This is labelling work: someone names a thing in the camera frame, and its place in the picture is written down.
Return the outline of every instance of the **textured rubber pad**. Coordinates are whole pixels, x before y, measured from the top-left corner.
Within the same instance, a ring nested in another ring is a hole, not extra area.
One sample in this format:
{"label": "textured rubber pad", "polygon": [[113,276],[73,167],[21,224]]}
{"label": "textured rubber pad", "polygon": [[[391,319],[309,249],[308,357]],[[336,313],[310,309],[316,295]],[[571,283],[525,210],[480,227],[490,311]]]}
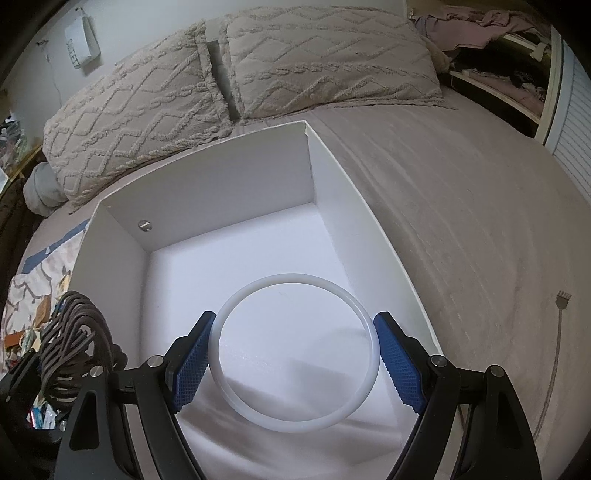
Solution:
{"label": "textured rubber pad", "polygon": [[381,315],[376,315],[374,325],[378,332],[380,355],[402,403],[421,414],[427,405],[421,389],[421,375]]}
{"label": "textured rubber pad", "polygon": [[212,316],[208,321],[175,377],[173,403],[177,411],[193,401],[207,370],[207,346],[214,318],[215,316]]}

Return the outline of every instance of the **open box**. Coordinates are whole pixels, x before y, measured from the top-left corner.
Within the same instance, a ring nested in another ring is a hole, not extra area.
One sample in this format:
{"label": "open box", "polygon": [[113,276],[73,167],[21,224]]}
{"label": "open box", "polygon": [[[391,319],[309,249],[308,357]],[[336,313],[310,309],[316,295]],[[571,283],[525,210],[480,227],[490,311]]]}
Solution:
{"label": "open box", "polygon": [[[149,231],[139,227],[145,221]],[[134,367],[164,354],[203,311],[218,311],[244,285],[278,273],[326,278],[372,317],[389,311],[429,354],[441,353],[388,238],[305,122],[177,155],[103,199],[70,288],[101,309]],[[285,420],[322,416],[343,404],[365,376],[368,352],[348,306],[302,285],[248,297],[220,342],[236,393]],[[211,479],[386,478],[415,420],[383,364],[361,407],[318,432],[277,433],[251,424],[225,403],[209,372],[179,414]],[[134,440],[141,435],[133,434]]]}

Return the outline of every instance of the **white ring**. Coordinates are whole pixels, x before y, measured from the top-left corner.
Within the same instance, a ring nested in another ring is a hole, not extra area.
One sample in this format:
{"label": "white ring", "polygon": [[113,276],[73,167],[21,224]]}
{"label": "white ring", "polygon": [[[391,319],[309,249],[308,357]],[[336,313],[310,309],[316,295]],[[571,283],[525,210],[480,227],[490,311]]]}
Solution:
{"label": "white ring", "polygon": [[[246,403],[242,401],[238,395],[232,390],[232,387],[228,384],[222,371],[222,365],[220,363],[219,355],[219,343],[222,334],[222,328],[228,316],[234,308],[250,294],[262,290],[263,288],[271,287],[273,285],[279,285],[282,283],[303,283],[307,285],[313,285],[318,288],[322,288],[338,296],[343,300],[359,317],[365,333],[369,337],[369,368],[363,383],[353,394],[353,396],[345,402],[340,408],[335,410],[333,413],[329,413],[324,417],[312,420],[303,421],[288,421],[274,419],[268,417],[262,413],[250,408]],[[213,381],[220,388],[222,396],[228,402],[228,404],[242,415],[247,420],[266,428],[268,430],[274,430],[275,432],[286,432],[286,433],[303,433],[312,432],[313,430],[320,430],[326,427],[330,427],[335,423],[344,420],[351,415],[359,406],[365,401],[372,387],[374,386],[375,379],[378,376],[379,368],[379,341],[378,334],[375,331],[374,324],[368,312],[363,306],[344,288],[339,287],[337,284],[332,283],[324,278],[315,277],[313,275],[304,274],[281,274],[272,275],[270,277],[261,278],[256,280],[246,287],[238,290],[230,299],[223,305],[213,321],[212,329],[209,334],[209,346],[208,346],[208,357],[209,357],[209,369],[212,373]]]}

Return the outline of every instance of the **metal screw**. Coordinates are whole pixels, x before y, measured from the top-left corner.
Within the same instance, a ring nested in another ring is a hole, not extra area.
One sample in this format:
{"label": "metal screw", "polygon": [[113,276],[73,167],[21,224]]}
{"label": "metal screw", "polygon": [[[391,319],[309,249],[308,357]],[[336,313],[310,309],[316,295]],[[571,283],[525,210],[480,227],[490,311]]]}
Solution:
{"label": "metal screw", "polygon": [[90,376],[91,377],[98,377],[98,376],[102,375],[104,371],[105,371],[105,369],[103,368],[102,365],[95,365],[94,367],[92,367],[90,369]]}
{"label": "metal screw", "polygon": [[164,363],[164,357],[162,355],[154,355],[148,358],[148,366],[149,367],[159,367]]}
{"label": "metal screw", "polygon": [[433,355],[431,357],[431,363],[436,367],[445,367],[447,365],[447,358],[443,355]]}
{"label": "metal screw", "polygon": [[149,232],[152,229],[152,224],[147,220],[140,220],[138,223],[138,227],[143,232]]}
{"label": "metal screw", "polygon": [[498,365],[493,365],[491,367],[491,374],[493,374],[495,377],[502,377],[503,375],[505,375],[505,371],[502,369],[502,367],[499,367]]}

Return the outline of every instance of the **cable connector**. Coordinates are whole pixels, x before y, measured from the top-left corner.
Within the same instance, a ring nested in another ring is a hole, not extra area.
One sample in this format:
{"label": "cable connector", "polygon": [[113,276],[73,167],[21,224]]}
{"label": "cable connector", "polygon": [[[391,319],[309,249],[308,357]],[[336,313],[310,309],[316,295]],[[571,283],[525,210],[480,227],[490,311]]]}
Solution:
{"label": "cable connector", "polygon": [[572,295],[570,293],[560,290],[558,295],[556,295],[556,306],[558,309],[564,310],[568,306],[571,297]]}

